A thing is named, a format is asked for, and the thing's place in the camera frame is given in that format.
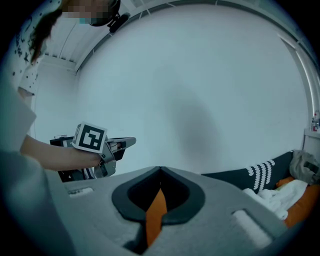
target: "white marker cube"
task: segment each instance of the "white marker cube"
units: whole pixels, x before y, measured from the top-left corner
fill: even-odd
[[[107,129],[82,122],[76,128],[72,145],[78,150],[102,154],[106,137]]]

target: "black cushion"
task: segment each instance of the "black cushion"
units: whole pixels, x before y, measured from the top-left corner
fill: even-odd
[[[256,166],[202,175],[231,183],[241,190],[247,188],[255,192],[262,189],[273,190],[279,180],[290,176],[289,165],[292,158],[293,152],[289,151]]]

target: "ceiling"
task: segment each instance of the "ceiling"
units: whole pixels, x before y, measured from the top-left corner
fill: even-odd
[[[296,23],[290,16],[279,10],[277,6],[274,6],[274,3],[270,3],[267,0],[121,0],[119,14],[130,13],[130,22],[145,15],[150,15],[159,6],[163,8],[164,5],[172,8],[179,4],[195,3],[241,7],[241,9],[246,8],[245,10],[260,13],[279,24],[297,41],[301,41],[301,44],[306,44],[303,45],[304,48],[308,50],[311,56],[313,55],[312,47],[307,45],[308,40],[304,38]],[[51,38],[47,42],[46,61],[65,66],[76,72],[84,60],[94,51],[95,47],[106,40],[108,34],[109,28],[106,25],[94,27],[89,24],[80,24],[74,18],[61,17],[52,29]]]

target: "person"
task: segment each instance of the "person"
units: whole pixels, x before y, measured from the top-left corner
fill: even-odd
[[[0,150],[20,151],[54,171],[92,168],[100,163],[96,153],[49,145],[27,135],[36,115],[22,101],[37,92],[37,70],[57,20],[62,16],[105,18],[108,4],[109,0],[46,0],[22,25],[0,66],[0,120],[5,123],[0,129]]]

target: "gray bag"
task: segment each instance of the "gray bag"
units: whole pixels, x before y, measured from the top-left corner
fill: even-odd
[[[303,150],[295,150],[289,170],[297,180],[304,181],[309,185],[320,184],[320,164],[312,154]]]

